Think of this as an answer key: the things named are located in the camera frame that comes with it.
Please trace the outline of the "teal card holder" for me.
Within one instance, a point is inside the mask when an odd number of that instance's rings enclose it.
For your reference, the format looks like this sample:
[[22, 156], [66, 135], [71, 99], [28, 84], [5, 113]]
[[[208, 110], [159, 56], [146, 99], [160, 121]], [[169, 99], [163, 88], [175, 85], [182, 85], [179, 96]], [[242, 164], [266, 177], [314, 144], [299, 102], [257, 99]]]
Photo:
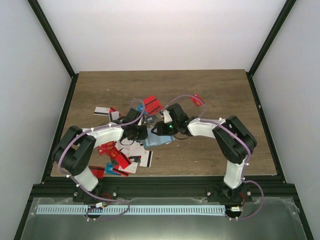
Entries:
[[152, 130], [152, 127], [147, 128], [147, 138], [143, 140], [143, 147], [145, 149], [160, 146], [163, 144], [169, 144], [175, 140], [173, 136], [168, 136], [168, 135], [158, 136], [152, 133], [151, 130]]

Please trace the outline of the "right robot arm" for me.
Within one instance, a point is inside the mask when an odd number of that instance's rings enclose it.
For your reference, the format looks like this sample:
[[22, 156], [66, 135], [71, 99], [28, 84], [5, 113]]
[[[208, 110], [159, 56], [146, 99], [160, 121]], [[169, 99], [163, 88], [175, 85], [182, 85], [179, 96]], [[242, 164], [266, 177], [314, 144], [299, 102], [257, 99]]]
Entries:
[[245, 181], [245, 169], [257, 146], [257, 140], [235, 115], [218, 120], [189, 117], [178, 103], [163, 111], [164, 120], [151, 129], [157, 136], [173, 136], [215, 139], [227, 160], [221, 194], [229, 202], [240, 196]]

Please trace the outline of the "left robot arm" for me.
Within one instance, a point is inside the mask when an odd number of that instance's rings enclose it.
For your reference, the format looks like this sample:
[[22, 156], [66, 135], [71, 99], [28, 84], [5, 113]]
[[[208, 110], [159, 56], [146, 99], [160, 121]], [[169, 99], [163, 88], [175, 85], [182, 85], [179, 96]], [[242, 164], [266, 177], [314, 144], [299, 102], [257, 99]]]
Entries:
[[92, 128], [73, 125], [54, 148], [52, 160], [57, 163], [59, 171], [85, 189], [84, 195], [89, 201], [97, 202], [102, 196], [102, 189], [97, 186], [99, 180], [89, 168], [93, 150], [123, 139], [145, 140], [148, 134], [143, 117], [142, 112], [131, 108], [126, 116], [106, 125]]

